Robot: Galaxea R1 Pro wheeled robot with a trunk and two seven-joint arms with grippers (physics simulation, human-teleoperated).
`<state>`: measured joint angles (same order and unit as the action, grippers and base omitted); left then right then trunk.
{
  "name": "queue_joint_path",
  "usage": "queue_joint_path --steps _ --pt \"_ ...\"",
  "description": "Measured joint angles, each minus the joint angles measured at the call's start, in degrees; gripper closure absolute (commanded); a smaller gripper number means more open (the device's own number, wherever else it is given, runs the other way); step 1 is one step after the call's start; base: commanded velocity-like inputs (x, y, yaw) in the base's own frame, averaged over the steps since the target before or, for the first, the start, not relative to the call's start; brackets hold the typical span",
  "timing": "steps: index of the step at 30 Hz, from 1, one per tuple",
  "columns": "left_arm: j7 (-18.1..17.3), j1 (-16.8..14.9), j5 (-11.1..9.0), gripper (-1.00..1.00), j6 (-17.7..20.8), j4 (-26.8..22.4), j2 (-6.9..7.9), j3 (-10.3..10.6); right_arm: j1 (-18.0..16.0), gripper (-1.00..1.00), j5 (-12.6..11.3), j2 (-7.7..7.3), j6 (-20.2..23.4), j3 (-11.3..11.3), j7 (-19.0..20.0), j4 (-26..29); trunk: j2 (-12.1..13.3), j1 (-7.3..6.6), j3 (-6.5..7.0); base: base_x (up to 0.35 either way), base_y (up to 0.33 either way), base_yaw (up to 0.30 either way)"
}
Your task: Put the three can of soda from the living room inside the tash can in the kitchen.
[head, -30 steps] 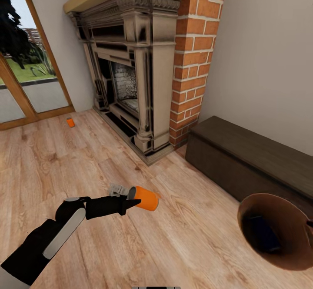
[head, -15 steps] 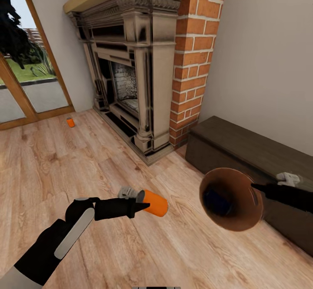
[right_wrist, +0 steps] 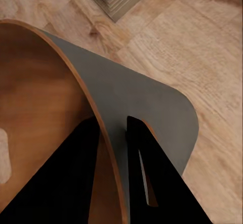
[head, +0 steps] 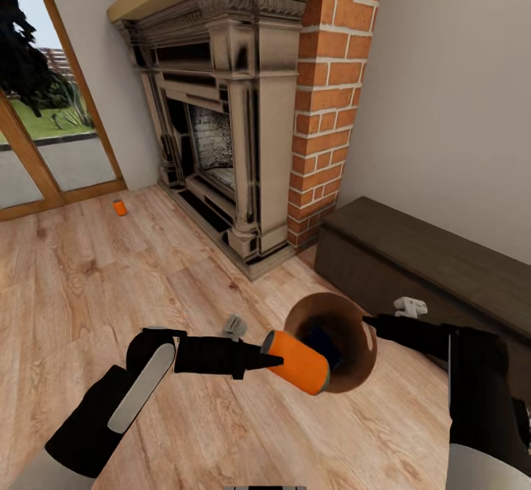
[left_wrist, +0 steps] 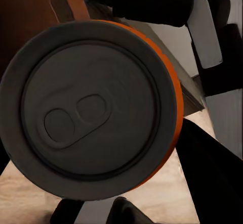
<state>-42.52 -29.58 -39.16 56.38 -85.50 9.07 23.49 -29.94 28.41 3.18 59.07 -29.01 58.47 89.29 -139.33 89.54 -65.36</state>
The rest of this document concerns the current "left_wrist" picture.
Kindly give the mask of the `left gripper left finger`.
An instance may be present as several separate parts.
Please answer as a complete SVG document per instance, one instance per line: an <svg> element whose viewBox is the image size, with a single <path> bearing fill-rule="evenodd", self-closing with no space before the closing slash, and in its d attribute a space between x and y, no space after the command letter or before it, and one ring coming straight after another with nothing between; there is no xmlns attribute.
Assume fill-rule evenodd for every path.
<svg viewBox="0 0 243 224"><path fill-rule="evenodd" d="M0 175L6 168L9 161L10 161L10 157L8 156L0 138Z"/></svg>

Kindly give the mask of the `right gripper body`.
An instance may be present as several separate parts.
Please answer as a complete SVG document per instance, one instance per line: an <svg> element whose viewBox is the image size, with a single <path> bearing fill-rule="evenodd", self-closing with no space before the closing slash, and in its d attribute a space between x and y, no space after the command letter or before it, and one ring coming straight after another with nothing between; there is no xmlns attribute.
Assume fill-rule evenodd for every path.
<svg viewBox="0 0 243 224"><path fill-rule="evenodd" d="M120 10L113 17L162 24L170 8L171 0L120 0Z"/></svg>

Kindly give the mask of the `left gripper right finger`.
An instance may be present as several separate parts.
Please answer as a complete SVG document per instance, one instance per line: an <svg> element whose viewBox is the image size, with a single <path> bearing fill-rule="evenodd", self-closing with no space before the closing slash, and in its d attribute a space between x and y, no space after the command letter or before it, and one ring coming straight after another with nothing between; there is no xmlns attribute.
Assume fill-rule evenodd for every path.
<svg viewBox="0 0 243 224"><path fill-rule="evenodd" d="M200 224L243 224L243 161L186 118L175 148Z"/></svg>

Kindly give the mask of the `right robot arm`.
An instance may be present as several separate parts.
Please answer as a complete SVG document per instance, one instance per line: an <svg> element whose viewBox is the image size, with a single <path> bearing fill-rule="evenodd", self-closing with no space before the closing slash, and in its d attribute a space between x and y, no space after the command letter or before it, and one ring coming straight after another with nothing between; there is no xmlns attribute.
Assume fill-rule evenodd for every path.
<svg viewBox="0 0 243 224"><path fill-rule="evenodd" d="M113 7L113 17L187 26L215 140L243 161L243 42L237 25L219 27L230 0L91 1Z"/></svg>

